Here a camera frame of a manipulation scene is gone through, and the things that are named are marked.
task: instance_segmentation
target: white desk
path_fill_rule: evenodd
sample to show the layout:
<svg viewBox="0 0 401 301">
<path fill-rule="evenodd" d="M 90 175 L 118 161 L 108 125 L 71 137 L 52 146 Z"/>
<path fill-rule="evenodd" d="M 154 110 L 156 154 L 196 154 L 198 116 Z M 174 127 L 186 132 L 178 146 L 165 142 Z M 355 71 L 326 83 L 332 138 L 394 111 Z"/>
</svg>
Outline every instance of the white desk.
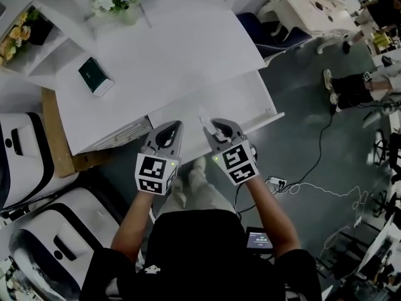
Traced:
<svg viewBox="0 0 401 301">
<path fill-rule="evenodd" d="M 77 72 L 88 54 L 58 72 L 56 96 L 72 154 L 93 150 L 116 130 L 192 93 L 212 88 L 210 95 L 221 82 L 265 66 L 223 0 L 155 0 L 143 3 L 143 10 L 135 26 L 96 32 L 97 58 L 115 81 L 102 98 L 90 93 Z M 257 88 L 266 89 L 260 82 Z M 254 95 L 242 96 L 246 102 Z"/>
<path fill-rule="evenodd" d="M 377 253 L 377 251 L 380 249 L 386 239 L 390 239 L 392 241 L 392 246 L 390 249 L 393 252 L 397 249 L 398 244 L 401 240 L 401 232 L 393 224 L 393 219 L 394 214 L 390 217 L 383 229 L 375 238 L 375 241 L 373 241 L 373 243 L 369 246 L 360 266 L 358 267 L 357 272 L 359 272 L 373 258 L 373 256 Z"/>
<path fill-rule="evenodd" d="M 316 7 L 316 2 L 323 6 L 323 10 Z M 271 0 L 260 10 L 258 18 L 263 21 L 264 14 L 270 11 L 277 14 L 288 31 L 299 27 L 313 38 L 334 37 L 335 40 L 318 48 L 319 54 L 324 47 L 339 41 L 346 34 L 358 31 L 344 4 L 336 0 Z"/>
<path fill-rule="evenodd" d="M 211 151 L 199 120 L 200 108 L 205 109 L 210 118 L 237 122 L 245 134 L 284 116 L 284 113 L 277 113 L 257 71 L 225 80 L 212 88 L 176 100 L 149 114 L 149 119 L 154 128 L 170 120 L 181 120 L 184 123 L 180 152 L 183 164 Z"/>
</svg>

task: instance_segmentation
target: office chair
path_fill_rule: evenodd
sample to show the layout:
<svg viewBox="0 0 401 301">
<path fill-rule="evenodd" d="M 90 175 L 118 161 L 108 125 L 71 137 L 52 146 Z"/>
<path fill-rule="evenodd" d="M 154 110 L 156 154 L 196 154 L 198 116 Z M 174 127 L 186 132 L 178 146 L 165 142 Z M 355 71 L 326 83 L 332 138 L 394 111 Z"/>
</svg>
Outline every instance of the office chair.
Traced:
<svg viewBox="0 0 401 301">
<path fill-rule="evenodd" d="M 396 202 L 401 201 L 401 199 L 399 199 L 397 197 L 397 193 L 394 193 L 393 196 L 391 197 L 390 201 L 388 203 L 386 203 L 385 202 L 386 196 L 384 196 L 384 195 L 380 196 L 382 198 L 381 202 L 377 201 L 376 199 L 373 200 L 377 205 L 379 205 L 379 208 L 377 210 L 373 210 L 373 212 L 378 213 L 375 216 L 379 217 L 385 211 L 386 213 L 385 213 L 384 218 L 386 221 L 388 221 L 391 218 L 391 215 L 394 214 L 393 224 L 395 224 L 396 227 L 401 229 L 401 209 L 396 207 Z"/>
<path fill-rule="evenodd" d="M 252 13 L 238 14 L 237 18 L 263 58 L 285 52 L 311 39 L 309 34 L 297 27 L 288 32 L 285 27 L 279 25 L 279 21 L 261 23 Z M 279 32 L 273 36 L 274 31 L 280 27 Z"/>
<path fill-rule="evenodd" d="M 379 161 L 376 162 L 376 165 L 381 165 L 388 157 L 388 163 L 396 173 L 396 175 L 391 178 L 391 183 L 394 185 L 395 182 L 401 181 L 401 166 L 397 164 L 398 158 L 401 158 L 398 154 L 398 151 L 401 149 L 401 135 L 398 133 L 392 133 L 390 135 L 390 142 L 387 143 L 384 139 L 382 130 L 378 129 L 377 133 L 380 133 L 380 137 L 373 145 L 373 148 L 375 149 L 374 155 L 379 157 Z"/>
</svg>

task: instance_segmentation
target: chair leg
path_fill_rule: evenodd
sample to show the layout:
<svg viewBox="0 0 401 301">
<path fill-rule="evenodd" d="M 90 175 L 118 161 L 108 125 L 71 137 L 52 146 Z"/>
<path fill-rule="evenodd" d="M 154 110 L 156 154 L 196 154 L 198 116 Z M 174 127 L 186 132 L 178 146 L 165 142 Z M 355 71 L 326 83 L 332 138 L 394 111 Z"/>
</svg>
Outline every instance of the chair leg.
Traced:
<svg viewBox="0 0 401 301">
<path fill-rule="evenodd" d="M 354 238 L 354 237 L 352 237 L 352 236 L 350 236 L 350 235 L 348 235 L 348 234 L 346 234 L 346 233 L 340 232 L 340 234 L 341 234 L 342 236 L 345 236 L 346 238 L 350 239 L 351 241 L 354 241 L 354 242 L 358 243 L 359 245 L 364 246 L 365 248 L 368 248 L 368 247 L 369 247 L 369 245 L 366 244 L 365 242 L 362 242 L 361 240 L 358 240 L 357 238 Z"/>
<path fill-rule="evenodd" d="M 331 268 L 329 268 L 327 265 L 325 265 L 320 259 L 318 259 L 318 258 L 316 258 L 316 259 L 317 259 L 318 263 L 320 263 L 321 265 L 323 265 L 323 267 L 324 267 L 326 270 L 330 271 Z"/>
<path fill-rule="evenodd" d="M 367 223 L 365 221 L 362 221 L 361 223 L 364 224 L 364 225 L 369 226 L 370 228 L 373 228 L 377 232 L 380 232 L 380 230 L 377 227 L 375 227 L 375 226 L 373 226 L 373 225 L 371 225 L 371 224 L 369 224 L 369 223 Z"/>
</svg>

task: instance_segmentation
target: person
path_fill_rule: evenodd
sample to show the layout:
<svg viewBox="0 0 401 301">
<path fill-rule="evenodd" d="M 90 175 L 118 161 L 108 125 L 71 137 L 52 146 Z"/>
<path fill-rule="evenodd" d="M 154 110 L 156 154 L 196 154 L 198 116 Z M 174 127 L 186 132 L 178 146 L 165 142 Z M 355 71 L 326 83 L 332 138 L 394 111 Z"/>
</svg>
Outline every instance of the person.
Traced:
<svg viewBox="0 0 401 301">
<path fill-rule="evenodd" d="M 336 111 L 351 108 L 360 103 L 381 101 L 389 93 L 401 92 L 401 63 L 379 69 L 366 82 L 363 74 L 333 78 L 330 69 L 323 71 L 325 87 L 331 92 L 330 102 L 336 105 Z"/>
<path fill-rule="evenodd" d="M 154 194 L 138 192 L 111 248 L 94 253 L 81 301 L 103 300 L 110 293 L 123 300 L 184 298 L 189 293 L 191 298 L 221 294 L 321 300 L 315 259 L 300 249 L 294 225 L 263 179 L 256 176 L 246 186 L 273 245 L 274 265 L 247 253 L 241 222 L 229 201 L 207 182 L 205 168 L 204 157 L 194 161 L 189 173 L 191 195 L 183 194 L 181 179 L 174 181 L 150 234 L 144 269 L 135 273 L 154 200 Z"/>
<path fill-rule="evenodd" d="M 355 19 L 360 31 L 343 43 L 343 51 L 348 54 L 351 46 L 376 31 L 383 34 L 401 25 L 401 2 L 399 0 L 372 0 L 362 6 L 362 12 Z"/>
</svg>

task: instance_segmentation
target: wooden board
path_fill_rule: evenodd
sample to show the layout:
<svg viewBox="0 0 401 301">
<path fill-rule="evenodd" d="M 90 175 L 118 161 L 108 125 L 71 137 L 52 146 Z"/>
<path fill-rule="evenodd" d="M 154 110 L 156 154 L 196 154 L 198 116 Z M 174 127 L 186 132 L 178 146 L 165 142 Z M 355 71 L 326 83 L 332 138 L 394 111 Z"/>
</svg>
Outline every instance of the wooden board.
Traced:
<svg viewBox="0 0 401 301">
<path fill-rule="evenodd" d="M 61 123 L 56 93 L 53 90 L 42 88 L 42 101 L 44 129 L 57 176 L 62 178 L 85 171 L 93 166 L 103 164 L 111 158 L 111 150 L 100 150 L 72 156 Z"/>
</svg>

